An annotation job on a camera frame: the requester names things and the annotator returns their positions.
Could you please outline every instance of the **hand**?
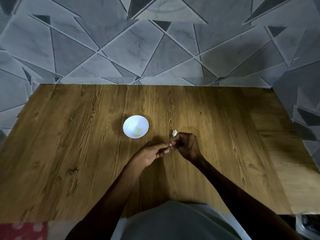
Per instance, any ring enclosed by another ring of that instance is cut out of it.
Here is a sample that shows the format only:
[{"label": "hand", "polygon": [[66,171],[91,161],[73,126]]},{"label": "hand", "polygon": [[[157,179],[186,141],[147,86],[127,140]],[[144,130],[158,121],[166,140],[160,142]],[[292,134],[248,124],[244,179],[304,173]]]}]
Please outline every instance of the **hand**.
[{"label": "hand", "polygon": [[150,145],[151,142],[148,142],[137,153],[134,154],[133,158],[141,160],[142,164],[147,167],[149,166],[156,158],[162,157],[164,154],[170,152],[170,147],[166,143],[160,143],[155,145]]},{"label": "hand", "polygon": [[178,150],[182,157],[190,162],[202,157],[198,138],[194,134],[179,132],[172,139],[171,145]]}]

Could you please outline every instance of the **wood grain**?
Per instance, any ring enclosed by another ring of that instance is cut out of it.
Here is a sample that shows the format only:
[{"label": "wood grain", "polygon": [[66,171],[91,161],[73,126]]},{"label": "wood grain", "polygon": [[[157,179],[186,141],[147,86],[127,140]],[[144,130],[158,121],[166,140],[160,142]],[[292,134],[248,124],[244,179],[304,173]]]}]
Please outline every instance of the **wood grain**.
[{"label": "wood grain", "polygon": [[[149,131],[130,139],[132,115]],[[320,212],[320,174],[270,89],[41,85],[0,152],[0,222],[79,220],[146,142],[194,133],[206,159],[278,214]],[[178,152],[157,159],[122,216],[175,199],[228,212],[210,182]]]}]

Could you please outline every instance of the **white bowl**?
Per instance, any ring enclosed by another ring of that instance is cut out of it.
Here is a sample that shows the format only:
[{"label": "white bowl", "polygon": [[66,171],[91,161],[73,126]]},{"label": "white bowl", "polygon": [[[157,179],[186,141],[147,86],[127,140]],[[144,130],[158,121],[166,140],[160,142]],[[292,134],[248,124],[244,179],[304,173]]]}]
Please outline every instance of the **white bowl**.
[{"label": "white bowl", "polygon": [[123,123],[123,132],[127,137],[140,138],[144,136],[149,129],[147,119],[140,115],[134,115],[125,120]]}]

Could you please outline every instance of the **red cloth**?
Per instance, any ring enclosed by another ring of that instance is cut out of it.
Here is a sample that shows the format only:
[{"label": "red cloth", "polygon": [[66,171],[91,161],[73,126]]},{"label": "red cloth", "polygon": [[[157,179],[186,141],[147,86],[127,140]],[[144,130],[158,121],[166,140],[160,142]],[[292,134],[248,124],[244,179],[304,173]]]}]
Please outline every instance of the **red cloth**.
[{"label": "red cloth", "polygon": [[48,223],[0,224],[0,240],[47,240]]}]

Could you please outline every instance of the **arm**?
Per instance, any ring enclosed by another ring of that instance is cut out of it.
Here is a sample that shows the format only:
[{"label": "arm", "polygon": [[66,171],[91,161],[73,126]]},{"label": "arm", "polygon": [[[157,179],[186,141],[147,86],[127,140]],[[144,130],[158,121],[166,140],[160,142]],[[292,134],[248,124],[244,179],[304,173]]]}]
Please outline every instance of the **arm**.
[{"label": "arm", "polygon": [[156,158],[168,153],[166,144],[142,147],[129,160],[107,192],[69,233],[66,240],[110,239],[126,201],[143,169]]},{"label": "arm", "polygon": [[200,152],[195,135],[178,133],[171,144],[210,181],[252,239],[272,239],[274,237],[302,239],[282,218],[223,176],[206,161]]}]

